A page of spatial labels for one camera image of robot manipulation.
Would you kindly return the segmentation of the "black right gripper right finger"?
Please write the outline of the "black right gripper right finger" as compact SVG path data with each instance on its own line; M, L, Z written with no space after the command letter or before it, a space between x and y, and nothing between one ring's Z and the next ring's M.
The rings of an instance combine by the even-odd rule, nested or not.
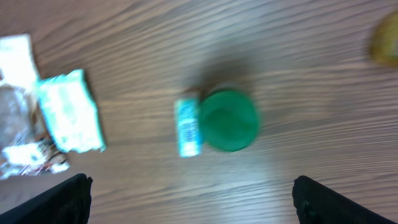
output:
M395 224L304 175L292 197L300 224Z

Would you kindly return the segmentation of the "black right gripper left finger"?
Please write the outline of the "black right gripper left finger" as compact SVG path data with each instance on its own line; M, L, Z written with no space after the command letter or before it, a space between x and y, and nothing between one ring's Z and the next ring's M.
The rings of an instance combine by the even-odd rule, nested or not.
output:
M77 174L1 214L1 224L87 224L93 179Z

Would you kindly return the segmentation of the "brown snack bag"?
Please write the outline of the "brown snack bag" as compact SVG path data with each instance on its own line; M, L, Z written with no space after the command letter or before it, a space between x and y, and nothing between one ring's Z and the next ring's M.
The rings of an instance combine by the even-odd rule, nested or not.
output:
M40 76L30 35L1 37L1 179L69 169L44 123L34 87Z

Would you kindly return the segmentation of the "teal wet wipes pack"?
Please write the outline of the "teal wet wipes pack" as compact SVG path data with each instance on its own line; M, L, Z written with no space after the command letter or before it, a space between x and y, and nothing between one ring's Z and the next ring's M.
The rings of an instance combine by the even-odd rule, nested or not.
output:
M98 108L85 81L85 72L40 80L35 92L47 130L62 152L104 151Z

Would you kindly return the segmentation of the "green lid jar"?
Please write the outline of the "green lid jar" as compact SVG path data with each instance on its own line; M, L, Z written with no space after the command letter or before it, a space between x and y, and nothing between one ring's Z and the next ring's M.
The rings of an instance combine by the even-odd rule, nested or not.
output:
M198 122L204 140L225 152L250 146L261 127L255 103L235 88L220 88L206 95L199 107Z

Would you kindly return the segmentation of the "yellow liquid bottle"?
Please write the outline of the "yellow liquid bottle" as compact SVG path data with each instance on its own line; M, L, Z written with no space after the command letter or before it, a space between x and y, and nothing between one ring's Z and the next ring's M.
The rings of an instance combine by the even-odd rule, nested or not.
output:
M397 11L383 18L369 41L369 57L380 65L397 67Z

